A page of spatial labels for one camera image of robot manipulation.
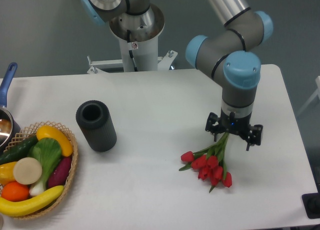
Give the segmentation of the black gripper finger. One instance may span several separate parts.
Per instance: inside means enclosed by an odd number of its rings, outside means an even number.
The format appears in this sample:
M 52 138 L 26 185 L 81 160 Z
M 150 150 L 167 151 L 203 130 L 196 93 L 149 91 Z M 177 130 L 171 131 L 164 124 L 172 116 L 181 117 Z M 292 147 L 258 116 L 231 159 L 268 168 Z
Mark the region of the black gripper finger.
M 246 141 L 246 151 L 249 151 L 251 146 L 260 146 L 263 137 L 263 125 L 257 124 L 249 125 L 248 129 L 241 135 L 242 139 Z
M 207 118 L 205 130 L 213 135 L 213 140 L 216 142 L 218 134 L 225 132 L 221 117 L 211 112 Z

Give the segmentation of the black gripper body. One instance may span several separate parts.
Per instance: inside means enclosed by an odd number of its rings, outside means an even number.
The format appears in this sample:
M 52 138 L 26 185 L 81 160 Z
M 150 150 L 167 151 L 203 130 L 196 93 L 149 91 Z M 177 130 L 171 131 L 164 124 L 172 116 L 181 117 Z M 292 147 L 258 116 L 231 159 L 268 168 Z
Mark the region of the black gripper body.
M 251 130 L 252 110 L 253 103 L 245 107 L 234 107 L 222 102 L 217 132 L 247 137 Z

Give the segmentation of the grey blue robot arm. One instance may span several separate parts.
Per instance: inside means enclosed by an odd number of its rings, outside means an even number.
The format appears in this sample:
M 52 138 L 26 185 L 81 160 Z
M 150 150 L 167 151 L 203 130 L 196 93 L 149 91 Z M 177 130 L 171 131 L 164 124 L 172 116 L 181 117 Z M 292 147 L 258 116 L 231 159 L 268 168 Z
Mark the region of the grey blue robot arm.
M 263 126 L 251 125 L 253 104 L 261 77 L 261 61 L 251 52 L 273 33 L 271 18 L 252 11 L 246 0 L 208 0 L 225 27 L 215 39 L 194 37 L 185 58 L 222 88 L 220 115 L 211 113 L 205 129 L 213 135 L 240 136 L 248 146 L 260 145 Z M 109 24 L 118 39 L 126 72 L 160 69 L 158 36 L 165 20 L 150 0 L 81 0 L 97 25 Z

